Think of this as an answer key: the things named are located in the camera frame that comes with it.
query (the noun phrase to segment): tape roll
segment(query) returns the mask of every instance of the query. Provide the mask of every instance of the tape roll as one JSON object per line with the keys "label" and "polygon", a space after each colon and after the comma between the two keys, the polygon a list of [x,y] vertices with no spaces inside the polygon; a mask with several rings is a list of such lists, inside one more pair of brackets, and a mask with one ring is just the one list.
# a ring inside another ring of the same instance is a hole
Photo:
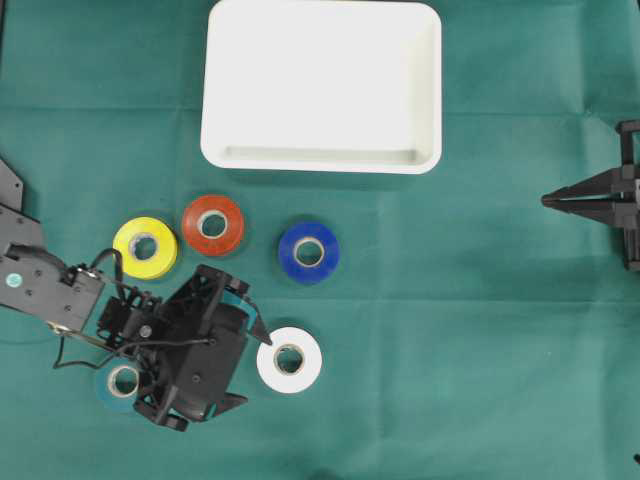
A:
{"label": "tape roll", "polygon": [[109,410],[118,413],[133,412],[139,382],[138,368],[124,358],[114,358],[98,370],[94,377],[98,399]]}
{"label": "tape roll", "polygon": [[[298,393],[309,388],[322,370],[322,352],[318,342],[306,331],[284,327],[271,332],[273,345],[260,344],[256,363],[260,378],[270,388],[280,393]],[[297,370],[284,370],[278,357],[287,350],[296,351],[301,357]]]}
{"label": "tape roll", "polygon": [[[305,243],[315,243],[320,248],[317,262],[307,265],[298,259],[298,249]],[[335,235],[321,223],[299,223],[280,239],[278,258],[282,269],[295,281],[311,285],[327,278],[338,266],[340,246]]]}
{"label": "tape roll", "polygon": [[[204,223],[215,216],[224,220],[224,229],[217,235],[207,235]],[[204,195],[185,209],[182,234],[187,243],[203,255],[227,255],[240,245],[244,237],[244,215],[229,197]]]}
{"label": "tape roll", "polygon": [[[136,246],[145,239],[153,240],[155,252],[147,259],[140,259],[136,256]],[[113,239],[113,248],[122,254],[124,272],[142,280],[161,277],[171,270],[178,256],[178,242],[173,232],[151,217],[134,218],[120,227]]]}

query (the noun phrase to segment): red tape roll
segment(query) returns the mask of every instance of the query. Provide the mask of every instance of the red tape roll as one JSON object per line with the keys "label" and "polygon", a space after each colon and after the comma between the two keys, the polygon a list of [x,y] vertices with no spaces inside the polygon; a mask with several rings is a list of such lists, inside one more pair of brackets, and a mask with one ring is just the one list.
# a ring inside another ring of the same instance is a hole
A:
{"label": "red tape roll", "polygon": [[[207,235],[204,222],[212,216],[222,217],[223,231]],[[238,206],[224,195],[204,195],[189,205],[182,215],[182,234],[192,248],[212,257],[231,253],[244,237],[244,216]]]}

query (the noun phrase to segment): metal bracket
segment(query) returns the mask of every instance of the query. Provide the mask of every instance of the metal bracket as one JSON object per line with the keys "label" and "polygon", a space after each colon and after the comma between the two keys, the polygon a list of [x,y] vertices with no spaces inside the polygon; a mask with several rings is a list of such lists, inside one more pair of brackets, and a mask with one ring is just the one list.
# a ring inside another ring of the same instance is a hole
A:
{"label": "metal bracket", "polygon": [[42,226],[0,203],[0,256],[6,253],[10,244],[44,247]]}
{"label": "metal bracket", "polygon": [[0,158],[0,204],[16,212],[22,211],[23,188],[20,177],[13,173],[13,170]]}
{"label": "metal bracket", "polygon": [[103,288],[104,282],[84,271],[67,285],[44,261],[0,257],[0,305],[38,317],[51,327],[82,332]]}

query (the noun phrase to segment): yellow tape roll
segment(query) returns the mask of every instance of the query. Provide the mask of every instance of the yellow tape roll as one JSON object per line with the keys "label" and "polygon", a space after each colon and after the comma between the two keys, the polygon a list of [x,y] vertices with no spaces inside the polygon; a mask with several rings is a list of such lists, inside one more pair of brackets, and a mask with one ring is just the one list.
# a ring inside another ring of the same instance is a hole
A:
{"label": "yellow tape roll", "polygon": [[[136,256],[136,245],[148,238],[155,242],[155,253],[141,260]],[[122,253],[124,273],[142,280],[161,277],[171,270],[178,256],[178,242],[173,232],[151,217],[134,218],[120,227],[113,238],[113,248]]]}

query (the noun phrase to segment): teal tape roll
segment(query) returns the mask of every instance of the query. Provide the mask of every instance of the teal tape roll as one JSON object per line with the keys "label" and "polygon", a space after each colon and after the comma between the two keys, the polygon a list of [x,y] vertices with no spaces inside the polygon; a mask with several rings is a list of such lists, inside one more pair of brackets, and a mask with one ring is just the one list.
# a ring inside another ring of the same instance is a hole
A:
{"label": "teal tape roll", "polygon": [[[128,375],[134,380],[133,389],[121,391],[116,380]],[[109,410],[118,413],[133,412],[133,403],[138,394],[139,372],[136,365],[124,358],[114,358],[96,372],[94,377],[96,395]]]}

